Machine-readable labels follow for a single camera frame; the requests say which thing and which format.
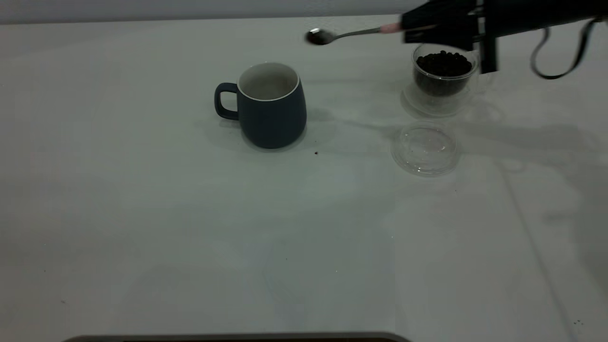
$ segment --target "mug handle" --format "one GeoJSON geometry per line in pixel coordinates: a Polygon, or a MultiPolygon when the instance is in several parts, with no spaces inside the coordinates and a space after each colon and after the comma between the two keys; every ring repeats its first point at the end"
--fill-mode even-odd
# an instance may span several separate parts
{"type": "Polygon", "coordinates": [[[222,106],[222,101],[219,95],[224,91],[233,92],[236,94],[238,92],[238,88],[237,85],[234,83],[222,83],[218,85],[218,87],[215,88],[215,97],[213,99],[215,103],[215,111],[218,113],[219,116],[223,117],[224,119],[238,120],[237,111],[227,110],[224,108],[224,106],[222,106]]]}

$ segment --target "glass jar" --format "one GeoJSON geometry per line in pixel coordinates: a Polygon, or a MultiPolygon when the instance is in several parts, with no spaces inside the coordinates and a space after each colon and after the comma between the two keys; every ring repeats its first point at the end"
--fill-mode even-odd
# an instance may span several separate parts
{"type": "Polygon", "coordinates": [[[407,101],[423,116],[449,117],[461,111],[477,89],[479,60],[476,52],[452,46],[421,44],[412,54],[412,81],[406,86],[407,101]],[[471,70],[458,76],[438,76],[418,65],[418,58],[429,54],[458,53],[471,63],[471,70]]]}

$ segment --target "white wall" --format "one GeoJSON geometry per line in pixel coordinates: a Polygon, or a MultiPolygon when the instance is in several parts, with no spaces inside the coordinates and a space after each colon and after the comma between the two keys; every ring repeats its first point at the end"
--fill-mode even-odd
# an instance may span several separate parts
{"type": "Polygon", "coordinates": [[[402,13],[424,0],[0,0],[0,24],[402,13]]]}

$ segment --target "clear plastic lid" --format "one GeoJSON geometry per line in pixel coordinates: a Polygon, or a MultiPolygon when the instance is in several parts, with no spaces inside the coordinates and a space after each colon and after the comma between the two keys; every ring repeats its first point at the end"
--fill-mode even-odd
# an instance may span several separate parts
{"type": "Polygon", "coordinates": [[[395,136],[391,154],[408,172],[419,176],[440,176],[456,168],[460,146],[444,125],[418,121],[405,126],[395,136]]]}

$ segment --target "mug rim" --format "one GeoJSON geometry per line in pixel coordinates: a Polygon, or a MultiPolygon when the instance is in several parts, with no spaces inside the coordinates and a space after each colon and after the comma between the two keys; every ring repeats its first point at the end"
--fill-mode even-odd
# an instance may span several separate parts
{"type": "Polygon", "coordinates": [[[296,90],[296,89],[297,89],[299,86],[300,86],[300,74],[298,74],[298,72],[297,72],[297,71],[296,71],[294,68],[292,68],[292,67],[290,67],[290,66],[288,66],[288,65],[286,65],[286,64],[276,62],[276,61],[266,61],[266,62],[264,62],[264,63],[259,63],[259,64],[255,64],[255,65],[252,65],[252,66],[248,67],[247,69],[245,69],[245,71],[243,71],[243,72],[241,73],[241,75],[238,77],[238,81],[237,81],[237,88],[238,88],[238,91],[239,91],[239,92],[240,92],[242,95],[244,95],[244,96],[246,96],[247,98],[252,99],[252,100],[254,100],[254,101],[260,101],[260,102],[272,102],[272,101],[278,101],[278,100],[284,99],[285,97],[288,97],[289,95],[291,95],[291,94],[292,94],[292,93],[293,93],[293,92],[294,92],[294,91],[295,91],[295,90],[296,90]],[[242,76],[243,76],[243,75],[244,75],[244,74],[245,74],[247,71],[249,71],[249,70],[251,70],[251,69],[253,69],[253,68],[256,68],[256,67],[261,66],[261,65],[269,65],[269,64],[276,64],[276,65],[285,66],[285,67],[289,68],[291,71],[293,71],[293,72],[295,73],[295,76],[297,77],[297,82],[295,83],[294,88],[293,88],[292,90],[290,90],[290,91],[289,91],[287,94],[285,94],[285,95],[283,95],[283,96],[281,96],[281,97],[277,97],[276,99],[269,99],[269,100],[256,99],[256,98],[254,98],[254,97],[251,97],[251,96],[249,96],[249,95],[245,94],[245,92],[244,92],[244,91],[241,89],[241,77],[242,77],[242,76]]]}

